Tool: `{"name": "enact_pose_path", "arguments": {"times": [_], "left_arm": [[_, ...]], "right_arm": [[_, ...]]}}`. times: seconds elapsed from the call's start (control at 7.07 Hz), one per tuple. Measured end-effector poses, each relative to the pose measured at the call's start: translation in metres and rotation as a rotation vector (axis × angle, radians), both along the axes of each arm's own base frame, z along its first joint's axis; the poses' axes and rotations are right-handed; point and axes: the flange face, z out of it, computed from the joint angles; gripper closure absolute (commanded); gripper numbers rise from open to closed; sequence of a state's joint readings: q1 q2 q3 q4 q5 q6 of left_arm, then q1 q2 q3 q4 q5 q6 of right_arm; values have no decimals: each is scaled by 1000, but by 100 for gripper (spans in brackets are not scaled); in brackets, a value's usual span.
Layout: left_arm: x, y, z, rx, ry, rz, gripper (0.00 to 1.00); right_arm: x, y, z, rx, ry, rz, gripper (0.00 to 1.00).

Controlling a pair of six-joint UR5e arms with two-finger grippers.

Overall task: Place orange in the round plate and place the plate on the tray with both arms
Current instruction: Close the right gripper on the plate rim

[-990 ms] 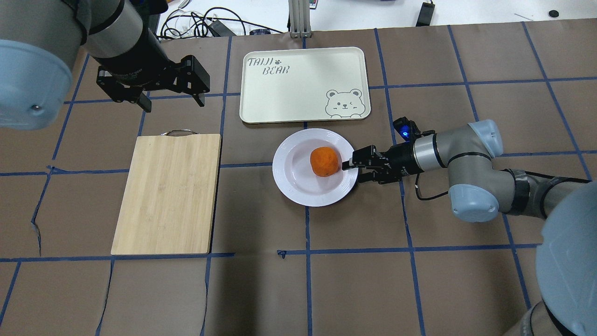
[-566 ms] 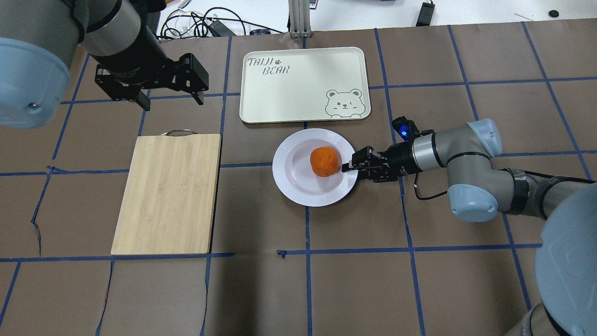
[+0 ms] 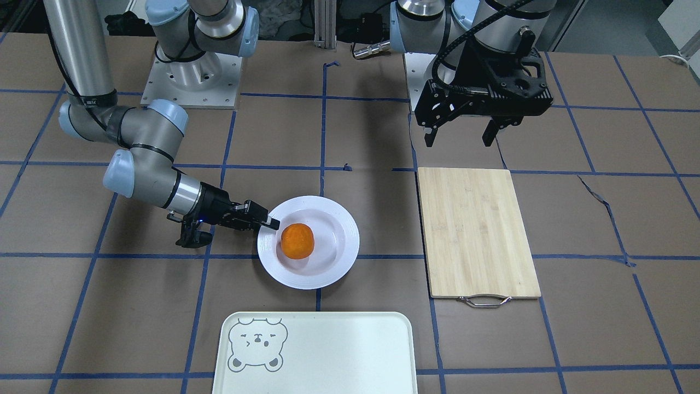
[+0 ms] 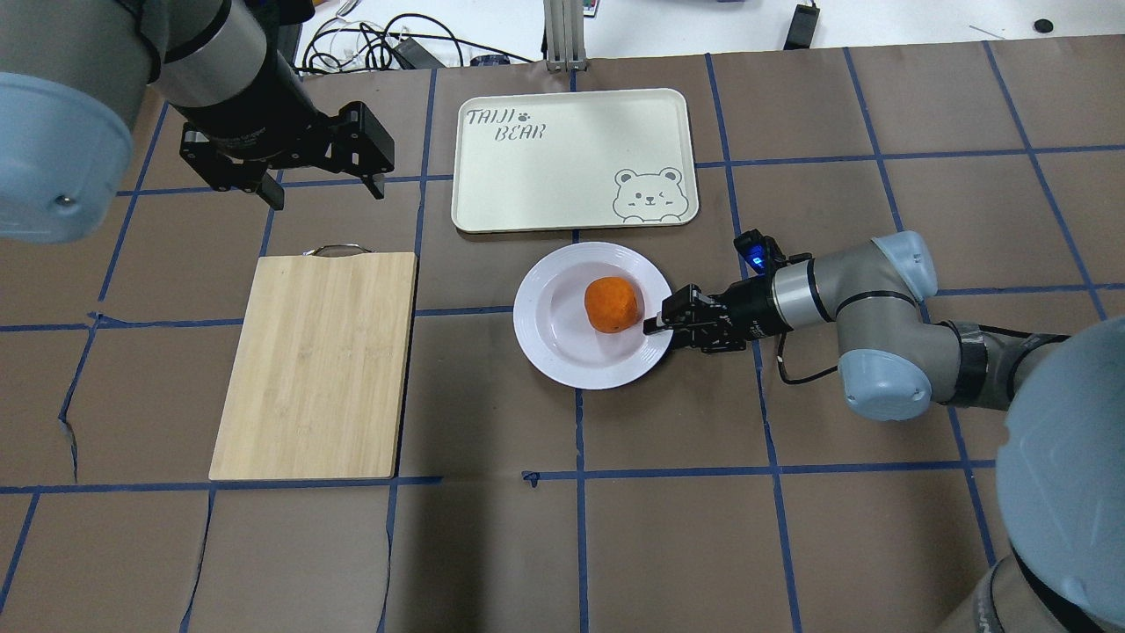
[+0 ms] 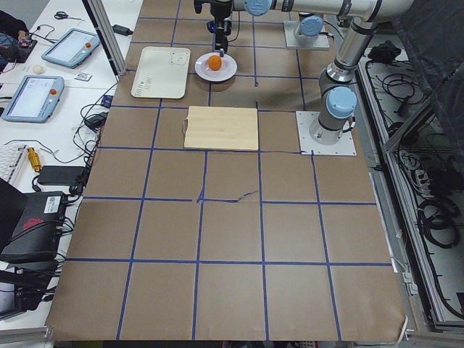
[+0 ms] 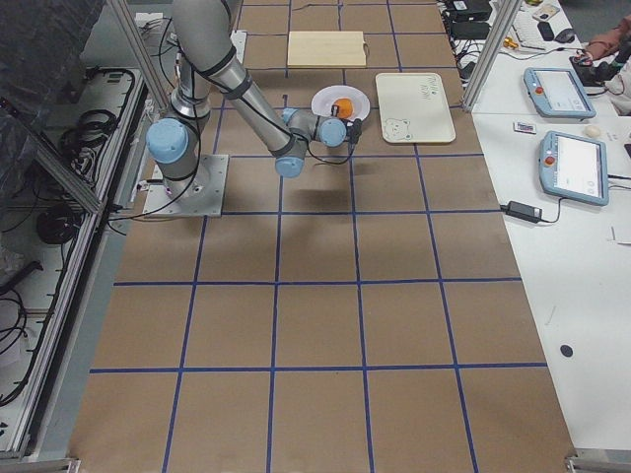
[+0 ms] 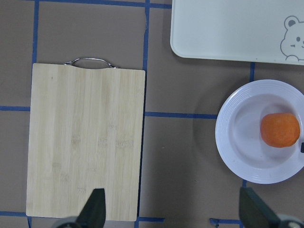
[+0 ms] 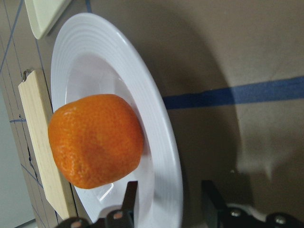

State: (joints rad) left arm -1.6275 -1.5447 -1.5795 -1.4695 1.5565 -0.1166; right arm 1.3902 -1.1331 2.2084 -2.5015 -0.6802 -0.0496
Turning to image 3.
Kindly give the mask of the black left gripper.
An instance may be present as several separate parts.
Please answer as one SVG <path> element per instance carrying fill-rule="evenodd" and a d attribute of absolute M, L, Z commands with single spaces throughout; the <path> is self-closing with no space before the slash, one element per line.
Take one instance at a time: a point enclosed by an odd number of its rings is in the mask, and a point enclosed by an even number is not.
<path fill-rule="evenodd" d="M 489 96 L 452 95 L 450 102 L 447 90 L 428 79 L 413 110 L 423 127 L 427 147 L 434 145 L 439 127 L 448 121 L 451 104 L 458 114 L 491 116 L 482 134 L 483 145 L 490 147 L 500 130 L 509 126 L 507 117 L 541 115 L 553 103 L 543 60 L 536 48 L 516 57 L 492 51 L 475 39 L 467 40 L 452 85 L 488 88 Z"/>

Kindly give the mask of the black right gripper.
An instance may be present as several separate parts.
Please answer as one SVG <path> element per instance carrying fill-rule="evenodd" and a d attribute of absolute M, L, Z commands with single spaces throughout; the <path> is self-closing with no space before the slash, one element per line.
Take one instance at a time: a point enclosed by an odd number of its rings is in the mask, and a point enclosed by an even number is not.
<path fill-rule="evenodd" d="M 202 230 L 202 223 L 235 230 L 258 230 L 267 227 L 278 230 L 280 221 L 270 217 L 269 211 L 252 200 L 242 204 L 230 200 L 228 192 L 207 183 L 200 184 L 200 197 L 191 213 L 191 219 L 180 222 L 180 237 L 175 245 L 198 249 L 212 243 L 213 234 Z"/>

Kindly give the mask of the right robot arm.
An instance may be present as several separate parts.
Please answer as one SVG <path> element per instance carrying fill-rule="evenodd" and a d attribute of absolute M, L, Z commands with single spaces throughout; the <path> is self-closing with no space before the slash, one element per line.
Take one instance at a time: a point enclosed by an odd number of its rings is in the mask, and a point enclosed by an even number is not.
<path fill-rule="evenodd" d="M 200 248 L 213 235 L 201 224 L 236 230 L 277 230 L 278 220 L 252 200 L 186 175 L 173 162 L 189 116 L 178 96 L 152 98 L 143 109 L 118 104 L 95 1 L 45 1 L 49 41 L 68 100 L 59 112 L 63 132 L 118 149 L 103 186 L 168 211 L 180 224 L 177 245 Z M 224 82 L 220 56 L 250 57 L 259 37 L 258 11 L 240 1 L 147 1 L 156 60 L 180 93 L 205 92 Z"/>

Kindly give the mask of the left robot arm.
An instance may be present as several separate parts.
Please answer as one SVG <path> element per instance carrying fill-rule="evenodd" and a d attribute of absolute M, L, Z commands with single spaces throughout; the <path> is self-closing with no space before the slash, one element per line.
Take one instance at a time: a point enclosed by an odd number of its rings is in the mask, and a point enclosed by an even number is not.
<path fill-rule="evenodd" d="M 463 115 L 488 119 L 492 145 L 500 130 L 550 109 L 552 93 L 535 47 L 555 1 L 395 1 L 392 50 L 433 56 L 423 72 L 413 115 L 427 147 Z"/>

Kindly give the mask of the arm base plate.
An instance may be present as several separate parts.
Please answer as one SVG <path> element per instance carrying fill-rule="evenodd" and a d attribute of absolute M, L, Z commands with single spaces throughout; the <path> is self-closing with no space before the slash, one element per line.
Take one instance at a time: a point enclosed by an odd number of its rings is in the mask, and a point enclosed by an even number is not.
<path fill-rule="evenodd" d="M 157 57 L 141 105 L 170 100 L 185 109 L 236 109 L 243 58 L 206 52 L 192 62 L 165 63 Z"/>
<path fill-rule="evenodd" d="M 404 54 L 407 91 L 412 113 L 417 107 L 425 82 L 431 78 L 431 67 L 435 62 L 435 58 L 436 55 L 433 53 Z"/>

